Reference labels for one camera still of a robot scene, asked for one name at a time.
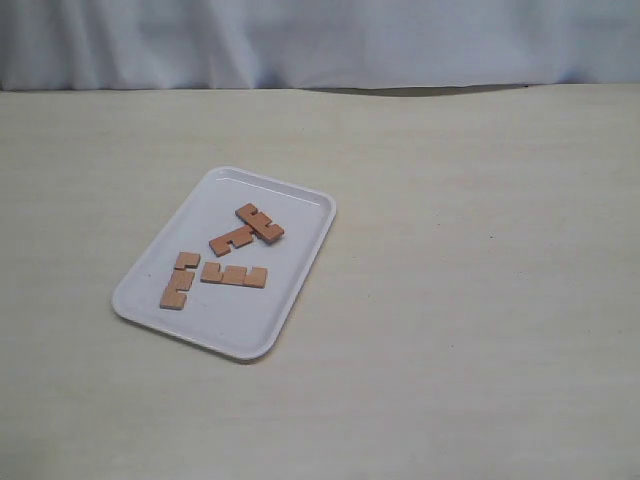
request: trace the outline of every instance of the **white fabric backdrop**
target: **white fabric backdrop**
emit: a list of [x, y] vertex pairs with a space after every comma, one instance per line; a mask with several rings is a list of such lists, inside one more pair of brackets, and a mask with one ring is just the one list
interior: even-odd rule
[[640, 81], [640, 0], [0, 0], [4, 89]]

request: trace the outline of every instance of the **white table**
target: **white table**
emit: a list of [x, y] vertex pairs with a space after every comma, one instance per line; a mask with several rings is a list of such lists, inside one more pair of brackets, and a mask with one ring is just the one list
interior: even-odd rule
[[[1, 93], [0, 478], [640, 478], [640, 85], [483, 90]], [[225, 164], [338, 202], [250, 366], [110, 309]]]

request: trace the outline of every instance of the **interlocking wooden block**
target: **interlocking wooden block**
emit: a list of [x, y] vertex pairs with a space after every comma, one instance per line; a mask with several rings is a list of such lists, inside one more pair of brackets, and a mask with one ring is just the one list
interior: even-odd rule
[[220, 272], [220, 264], [206, 262], [202, 267], [200, 281], [203, 283], [220, 283], [222, 281], [222, 272]]
[[247, 275], [247, 269], [245, 267], [236, 267], [234, 265], [227, 265], [222, 274], [222, 282], [225, 285], [243, 285], [244, 277]]
[[284, 235], [284, 229], [280, 225], [272, 224], [271, 219], [263, 212], [258, 212], [258, 208], [252, 203], [236, 210], [236, 215], [267, 243], [273, 243]]
[[200, 254], [190, 252], [180, 252], [176, 264], [173, 268], [176, 270], [184, 270], [186, 268], [198, 268], [200, 264]]
[[253, 288], [264, 288], [267, 283], [267, 269], [262, 267], [253, 267], [251, 273], [247, 273], [244, 277], [244, 286]]
[[249, 225], [245, 225], [218, 238], [214, 238], [209, 242], [209, 246], [217, 257], [221, 257], [231, 252], [230, 243], [233, 244], [235, 248], [240, 248], [253, 242], [252, 233], [253, 229]]
[[174, 270], [167, 288], [188, 292], [191, 289], [191, 284], [195, 276], [195, 273], [188, 272], [187, 270]]
[[160, 299], [160, 308], [166, 308], [168, 310], [182, 310], [186, 301], [186, 294], [176, 292], [175, 288], [168, 286], [164, 289], [164, 293]]

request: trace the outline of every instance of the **white tray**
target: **white tray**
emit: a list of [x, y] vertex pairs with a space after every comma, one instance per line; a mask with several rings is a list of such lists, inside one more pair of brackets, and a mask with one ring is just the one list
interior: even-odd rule
[[[216, 257], [209, 240], [244, 225], [235, 211], [253, 203], [285, 229]], [[113, 294], [127, 320], [215, 350], [254, 360], [275, 343], [336, 214], [324, 193], [232, 167], [211, 170], [131, 267]], [[183, 310], [159, 308], [179, 252], [201, 255]], [[205, 262], [266, 267], [264, 289], [200, 282]]]

